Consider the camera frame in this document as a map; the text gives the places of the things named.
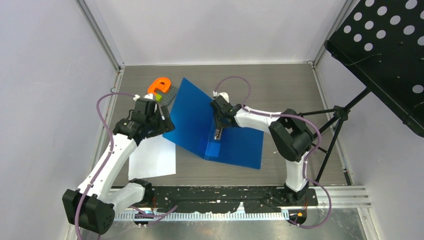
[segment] stand pole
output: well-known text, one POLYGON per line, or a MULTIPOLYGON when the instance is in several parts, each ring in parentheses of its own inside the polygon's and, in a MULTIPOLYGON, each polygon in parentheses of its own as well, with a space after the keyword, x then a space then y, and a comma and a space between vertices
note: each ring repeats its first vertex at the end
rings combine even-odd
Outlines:
POLYGON ((361 91, 358 96, 356 96, 352 101, 350 101, 345 107, 343 107, 344 111, 350 111, 353 106, 355 106, 359 101, 361 101, 363 98, 365 98, 366 95, 371 93, 371 90, 368 88, 365 88, 363 91, 361 91))
MULTIPOLYGON (((335 106, 333 109, 328 109, 328 110, 299 113, 300 116, 308 116, 308 115, 325 114, 325 113, 334 112, 333 117, 319 129, 319 132, 321 134, 324 131, 326 131, 328 128, 330 128, 335 122, 338 121, 337 127, 334 132, 334 136, 332 137, 328 150, 325 151, 324 149, 320 148, 320 150, 325 153, 325 158, 324 158, 324 161, 322 162, 321 168, 319 169, 318 176, 316 177, 316 180, 315 180, 317 183, 320 182, 321 176, 323 175, 324 169, 326 168, 327 162, 329 161, 330 154, 333 151, 334 145, 336 144, 336 140, 337 140, 337 137, 339 136, 340 130, 342 129, 343 122, 348 120, 348 113, 351 111, 351 108, 353 108, 357 103, 359 103, 359 101, 365 98, 365 96, 368 95, 369 93, 371 93, 371 91, 368 88, 365 88, 354 99, 352 99, 352 101, 350 101, 345 107, 335 106)), ((315 133, 313 137, 316 140, 318 138, 318 134, 315 133)))
POLYGON ((340 119, 337 123, 337 128, 335 129, 334 136, 331 140, 330 146, 328 147, 327 153, 325 154, 325 158, 322 162, 321 168, 319 169, 318 175, 316 176, 315 182, 317 183, 320 182, 321 176, 323 175, 324 169, 326 168, 327 162, 329 161, 330 154, 333 151, 334 145, 336 144, 337 136, 339 136, 344 121, 345 120, 340 119))

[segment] black mounting plate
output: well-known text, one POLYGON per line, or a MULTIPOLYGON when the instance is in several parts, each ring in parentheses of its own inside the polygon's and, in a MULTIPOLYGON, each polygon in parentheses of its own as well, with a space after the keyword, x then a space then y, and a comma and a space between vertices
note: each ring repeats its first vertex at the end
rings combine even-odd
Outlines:
POLYGON ((157 207, 165 213, 178 205, 177 213, 225 214, 237 210, 243 202, 246 213, 278 213, 279 207, 297 206, 302 209, 317 206, 315 190, 308 188, 304 196, 295 204, 285 199, 281 186, 153 186, 155 203, 144 207, 157 207))
POLYGON ((361 0, 325 48, 424 137, 424 1, 407 2, 361 0))

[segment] table surface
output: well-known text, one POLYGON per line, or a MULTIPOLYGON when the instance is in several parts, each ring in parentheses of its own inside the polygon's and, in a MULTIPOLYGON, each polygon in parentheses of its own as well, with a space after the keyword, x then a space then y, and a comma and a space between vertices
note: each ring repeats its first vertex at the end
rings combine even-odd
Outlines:
MULTIPOLYGON (((228 76, 243 76, 250 81, 252 93, 246 105, 254 109, 270 112, 283 112, 287 108, 297 112, 323 109, 314 74, 308 64, 127 66, 119 91, 143 96, 150 84, 159 77, 169 78, 174 86, 179 86, 185 77, 212 96, 216 84, 228 76)), ((248 92, 248 86, 242 80, 234 78, 221 84, 219 90, 227 92, 230 102, 234 105, 242 103, 248 92)), ((114 107, 111 126, 126 118, 128 110, 132 108, 134 108, 132 99, 119 96, 114 107)), ((327 121, 325 114, 308 116, 307 119, 315 123, 318 128, 327 121)), ((332 136, 331 131, 325 133, 321 146, 327 148, 332 136)), ((311 156, 308 176, 312 176, 313 179, 316 177, 324 156, 320 151, 311 156)), ((176 174, 145 180, 154 186, 283 185, 286 180, 286 164, 277 152, 272 137, 265 134, 260 170, 207 161, 177 146, 176 174)), ((127 182, 128 161, 118 174, 114 185, 124 186, 127 182)), ((329 158, 320 182, 325 185, 346 184, 336 149, 329 158)))

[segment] white wall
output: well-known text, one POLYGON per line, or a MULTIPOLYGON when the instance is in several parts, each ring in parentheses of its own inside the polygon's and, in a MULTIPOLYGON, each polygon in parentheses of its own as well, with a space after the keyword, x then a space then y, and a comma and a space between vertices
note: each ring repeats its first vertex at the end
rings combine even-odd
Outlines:
MULTIPOLYGON (((329 53, 318 71, 329 106, 344 106, 365 89, 329 53)), ((370 93, 352 108, 340 139, 354 183, 365 185, 369 194, 382 239, 421 239, 424 138, 370 93)))
POLYGON ((1 239, 62 240, 115 71, 74 0, 0 1, 0 31, 1 239))
POLYGON ((95 0, 126 65, 313 60, 344 0, 95 0))

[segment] blue plastic panel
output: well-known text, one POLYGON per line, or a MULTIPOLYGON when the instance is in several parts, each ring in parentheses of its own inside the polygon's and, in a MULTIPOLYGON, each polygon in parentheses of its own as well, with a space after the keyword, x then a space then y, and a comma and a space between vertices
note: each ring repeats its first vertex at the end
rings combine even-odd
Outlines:
POLYGON ((175 130, 164 138, 209 161, 260 169, 264 133, 251 128, 226 128, 214 140, 214 113, 206 93, 182 79, 170 116, 175 130))

